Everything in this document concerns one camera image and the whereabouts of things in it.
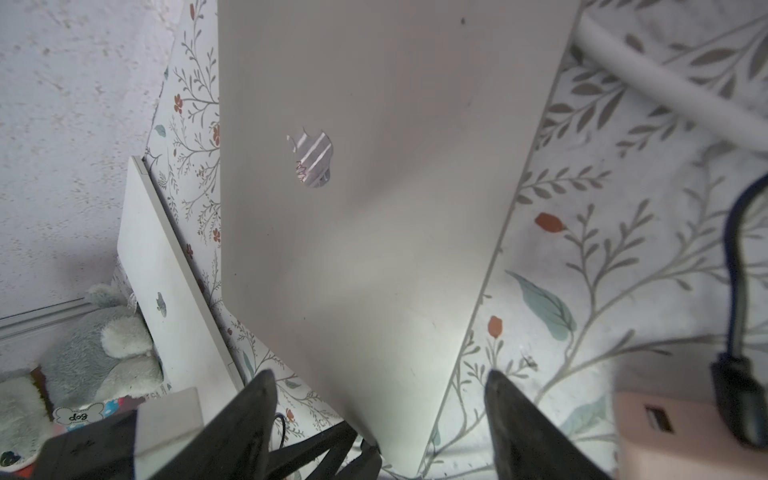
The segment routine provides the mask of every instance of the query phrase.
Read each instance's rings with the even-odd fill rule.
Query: laptop
[[[219,2],[224,305],[403,475],[579,8]]]

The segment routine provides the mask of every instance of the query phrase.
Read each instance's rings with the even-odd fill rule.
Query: gray plush toy
[[[79,319],[40,361],[54,408],[77,409],[154,391],[163,374],[142,318],[110,286],[92,287],[85,299],[101,308]]]

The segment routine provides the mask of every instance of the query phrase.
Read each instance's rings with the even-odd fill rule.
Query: pink power adapter
[[[714,405],[618,392],[614,416],[621,480],[768,479],[768,451],[741,445]]]

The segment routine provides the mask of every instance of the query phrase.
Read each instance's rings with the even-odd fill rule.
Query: stuffed animal
[[[40,360],[54,409],[153,392],[163,374],[142,318],[111,286],[94,286],[85,299],[100,309],[79,319]]]
[[[29,372],[0,373],[0,472],[31,464],[52,432],[45,402]]]

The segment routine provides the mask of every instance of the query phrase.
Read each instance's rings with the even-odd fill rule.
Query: plush toy ear
[[[89,288],[85,294],[85,301],[101,308],[127,304],[120,290],[104,283],[99,283]]]

